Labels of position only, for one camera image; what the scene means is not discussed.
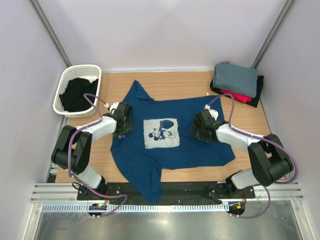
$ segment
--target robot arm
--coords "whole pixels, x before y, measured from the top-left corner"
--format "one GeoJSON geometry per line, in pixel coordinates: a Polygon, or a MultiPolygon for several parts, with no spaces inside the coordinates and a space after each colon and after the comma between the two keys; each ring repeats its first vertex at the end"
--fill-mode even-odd
{"type": "MultiPolygon", "coordinates": [[[[98,174],[89,164],[91,144],[107,134],[114,136],[122,135],[133,130],[130,120],[132,107],[116,102],[109,108],[110,113],[102,116],[102,121],[94,121],[90,125],[97,123],[81,131],[74,139],[75,148],[71,150],[71,170],[83,183],[96,190],[100,194],[105,194],[105,179],[98,174]]],[[[83,126],[72,127],[66,125],[56,142],[51,161],[63,169],[68,169],[68,147],[71,136],[77,129],[83,126]]]]}
{"type": "Polygon", "coordinates": [[[276,135],[263,136],[241,130],[248,135],[244,136],[236,131],[240,129],[231,129],[227,121],[216,121],[217,117],[218,112],[209,108],[197,113],[189,135],[209,143],[227,143],[249,154],[251,168],[236,172],[226,179],[227,190],[231,196],[237,195],[248,186],[261,184],[267,187],[293,171],[293,163],[286,153],[252,137],[265,138],[282,146],[276,135]]]}

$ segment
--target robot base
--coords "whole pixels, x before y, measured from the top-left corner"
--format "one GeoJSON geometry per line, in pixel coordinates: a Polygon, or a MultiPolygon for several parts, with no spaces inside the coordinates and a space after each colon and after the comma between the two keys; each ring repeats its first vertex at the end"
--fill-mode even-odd
{"type": "MultiPolygon", "coordinates": [[[[221,204],[223,199],[243,199],[244,192],[247,199],[256,197],[252,186],[246,187],[238,195],[231,196],[227,192],[227,185],[217,181],[194,181],[194,182],[162,182],[163,196],[156,205],[212,205],[221,204]]],[[[107,194],[118,196],[127,194],[126,205],[151,205],[132,184],[128,182],[109,182],[106,185],[107,194]]],[[[79,201],[105,200],[80,186],[77,199],[79,201]]],[[[109,199],[110,204],[118,205],[122,198],[109,199]]]]}

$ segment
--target mickey mouse print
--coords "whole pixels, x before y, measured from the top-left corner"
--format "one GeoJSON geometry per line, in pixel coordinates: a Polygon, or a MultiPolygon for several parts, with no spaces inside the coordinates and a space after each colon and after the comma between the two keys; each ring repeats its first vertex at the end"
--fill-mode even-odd
{"type": "Polygon", "coordinates": [[[143,120],[143,136],[146,149],[174,148],[180,145],[176,118],[143,120]]]}

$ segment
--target white laundry basket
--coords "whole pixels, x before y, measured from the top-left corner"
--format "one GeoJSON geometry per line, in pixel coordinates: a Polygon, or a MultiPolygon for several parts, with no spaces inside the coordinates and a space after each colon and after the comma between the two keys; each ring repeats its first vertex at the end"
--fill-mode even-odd
{"type": "MultiPolygon", "coordinates": [[[[63,94],[67,88],[68,82],[75,78],[88,79],[91,83],[98,79],[96,96],[100,93],[100,83],[101,83],[101,68],[96,65],[76,65],[68,67],[63,71],[60,78],[58,88],[55,93],[53,101],[53,109],[57,114],[64,115],[67,118],[86,118],[90,117],[95,113],[94,107],[90,107],[85,111],[69,112],[65,111],[64,106],[62,106],[59,95],[63,94]]],[[[99,100],[96,98],[94,100],[94,105],[98,106],[99,100]]]]}

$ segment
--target wooden surface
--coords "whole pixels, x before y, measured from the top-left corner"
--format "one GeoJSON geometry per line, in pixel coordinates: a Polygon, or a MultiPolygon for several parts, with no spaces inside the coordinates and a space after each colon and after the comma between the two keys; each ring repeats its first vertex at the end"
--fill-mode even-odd
{"type": "MultiPolygon", "coordinates": [[[[132,82],[138,80],[147,93],[155,100],[186,99],[213,95],[209,83],[213,72],[150,72],[150,73],[108,73],[102,75],[100,96],[109,104],[120,102],[129,91],[132,82]]],[[[232,106],[231,99],[221,98],[224,117],[227,120],[232,106]]],[[[99,109],[104,114],[103,104],[99,109]]],[[[71,126],[81,126],[98,119],[98,114],[86,118],[72,118],[71,126]]],[[[235,103],[232,125],[251,133],[267,135],[269,128],[259,103],[258,108],[241,102],[235,103]]],[[[106,182],[127,182],[119,172],[110,152],[112,135],[109,134],[94,142],[91,147],[90,164],[106,182]]],[[[233,148],[235,160],[225,166],[195,167],[177,170],[162,170],[162,182],[223,181],[231,174],[250,167],[249,157],[233,148]]],[[[70,183],[68,171],[59,169],[56,182],[70,183]]]]}

